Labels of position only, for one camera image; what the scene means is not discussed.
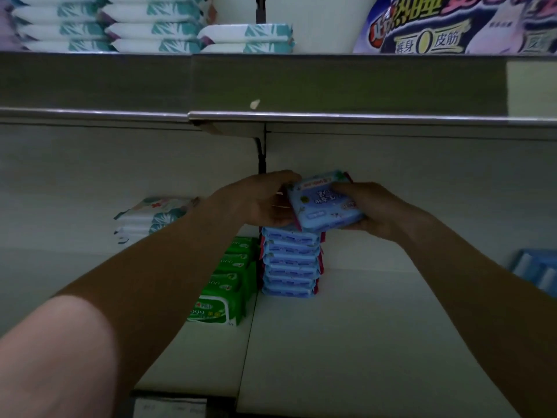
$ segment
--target person's right arm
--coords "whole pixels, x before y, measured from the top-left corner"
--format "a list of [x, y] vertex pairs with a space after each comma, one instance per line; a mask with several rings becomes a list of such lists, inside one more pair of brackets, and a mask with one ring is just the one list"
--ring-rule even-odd
[[557, 416], [557, 301], [377, 183], [337, 184], [334, 189], [367, 215], [351, 228], [406, 251], [517, 412], [523, 418]]

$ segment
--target person's right hand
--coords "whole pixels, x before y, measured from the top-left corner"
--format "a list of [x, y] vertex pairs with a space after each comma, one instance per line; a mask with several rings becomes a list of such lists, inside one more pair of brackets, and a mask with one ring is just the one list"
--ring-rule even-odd
[[371, 235], [400, 243], [407, 227], [424, 211], [392, 194], [378, 183], [333, 183], [332, 189], [351, 197], [366, 215], [345, 227], [364, 230]]

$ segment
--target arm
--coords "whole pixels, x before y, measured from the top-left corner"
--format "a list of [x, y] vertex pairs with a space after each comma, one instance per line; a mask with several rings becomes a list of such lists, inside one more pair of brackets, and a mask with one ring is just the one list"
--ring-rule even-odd
[[339, 184], [367, 218], [352, 226], [398, 243], [478, 363], [524, 418], [557, 411], [557, 302], [439, 220], [375, 183]]
[[293, 220], [276, 192], [298, 179], [277, 172], [219, 189], [62, 289], [0, 340], [2, 408], [108, 416], [176, 336], [240, 227]]

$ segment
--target upper shelf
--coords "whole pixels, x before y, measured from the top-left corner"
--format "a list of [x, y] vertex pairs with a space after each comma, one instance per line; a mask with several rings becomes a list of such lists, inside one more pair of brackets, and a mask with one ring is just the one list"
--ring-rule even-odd
[[0, 121], [554, 126], [555, 67], [473, 56], [0, 53]]

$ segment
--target person's left arm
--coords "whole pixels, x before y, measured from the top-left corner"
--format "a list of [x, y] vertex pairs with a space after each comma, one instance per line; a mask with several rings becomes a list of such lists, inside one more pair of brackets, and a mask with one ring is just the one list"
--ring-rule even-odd
[[22, 417], [111, 414], [176, 336], [243, 224], [284, 226], [291, 171], [216, 191], [108, 259], [0, 339], [0, 405]]

